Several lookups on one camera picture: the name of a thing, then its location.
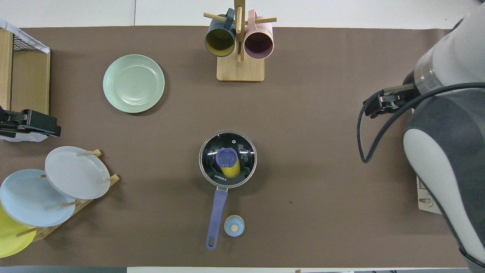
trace purple handle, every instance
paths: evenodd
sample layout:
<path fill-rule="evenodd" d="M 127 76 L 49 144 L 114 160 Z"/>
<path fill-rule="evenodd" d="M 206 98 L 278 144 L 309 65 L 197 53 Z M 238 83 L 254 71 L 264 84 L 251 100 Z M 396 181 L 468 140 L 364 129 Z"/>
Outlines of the purple handle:
<path fill-rule="evenodd" d="M 212 213 L 210 215 L 209 232 L 207 233 L 206 248 L 214 250 L 219 236 L 221 227 L 222 210 L 227 199 L 227 191 L 216 190 L 214 194 L 214 203 L 212 204 Z"/>

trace pink mug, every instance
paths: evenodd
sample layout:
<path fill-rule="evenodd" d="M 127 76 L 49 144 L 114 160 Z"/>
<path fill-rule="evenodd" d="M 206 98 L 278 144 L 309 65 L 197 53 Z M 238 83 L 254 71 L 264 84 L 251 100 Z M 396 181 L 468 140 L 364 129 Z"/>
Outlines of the pink mug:
<path fill-rule="evenodd" d="M 244 52 L 253 59 L 262 60 L 273 53 L 275 42 L 271 23 L 256 24 L 257 19 L 263 19 L 263 17 L 258 17 L 256 10 L 250 10 L 244 35 Z"/>

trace brown table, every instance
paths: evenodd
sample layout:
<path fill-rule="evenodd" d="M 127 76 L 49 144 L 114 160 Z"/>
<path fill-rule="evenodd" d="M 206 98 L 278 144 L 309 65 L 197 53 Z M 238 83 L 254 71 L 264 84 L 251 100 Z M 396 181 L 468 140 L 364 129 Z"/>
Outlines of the brown table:
<path fill-rule="evenodd" d="M 52 49 L 51 114 L 60 138 L 0 141 L 0 181 L 43 169 L 70 145 L 99 148 L 121 181 L 42 241 L 1 265 L 217 267 L 465 267 L 441 215 L 418 210 L 402 149 L 401 118 L 369 164 L 360 161 L 356 119 L 372 93 L 399 85 L 447 31 L 275 28 L 262 83 L 216 80 L 206 27 L 26 29 Z M 105 99 L 112 61 L 149 56 L 166 87 L 152 109 L 127 114 Z M 369 147 L 386 117 L 365 119 Z M 217 249 L 204 247 L 215 187 L 197 156 L 212 133 L 251 138 L 258 167 L 229 191 Z"/>

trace light blue plate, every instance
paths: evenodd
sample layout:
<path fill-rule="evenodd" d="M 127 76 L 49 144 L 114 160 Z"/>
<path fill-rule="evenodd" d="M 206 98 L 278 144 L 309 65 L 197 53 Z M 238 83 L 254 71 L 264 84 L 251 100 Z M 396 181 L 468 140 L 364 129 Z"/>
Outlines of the light blue plate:
<path fill-rule="evenodd" d="M 48 227 L 61 224 L 74 212 L 75 201 L 56 191 L 41 170 L 21 170 L 9 175 L 0 187 L 0 203 L 15 221 L 28 226 Z"/>
<path fill-rule="evenodd" d="M 231 215 L 224 222 L 227 235 L 237 237 L 244 232 L 244 220 L 239 215 Z"/>
<path fill-rule="evenodd" d="M 162 69 L 143 55 L 126 55 L 114 61 L 103 79 L 104 95 L 116 109 L 140 113 L 162 97 L 165 78 Z"/>

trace pink mug handle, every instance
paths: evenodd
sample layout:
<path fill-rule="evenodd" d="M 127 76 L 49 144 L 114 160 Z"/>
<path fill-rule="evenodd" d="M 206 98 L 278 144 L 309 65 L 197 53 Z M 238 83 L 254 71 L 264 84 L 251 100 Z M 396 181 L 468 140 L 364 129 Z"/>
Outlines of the pink mug handle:
<path fill-rule="evenodd" d="M 258 19 L 258 15 L 256 14 L 256 10 L 252 9 L 249 11 L 249 17 L 247 19 L 247 24 L 254 27 L 255 30 L 258 29 L 255 20 Z"/>

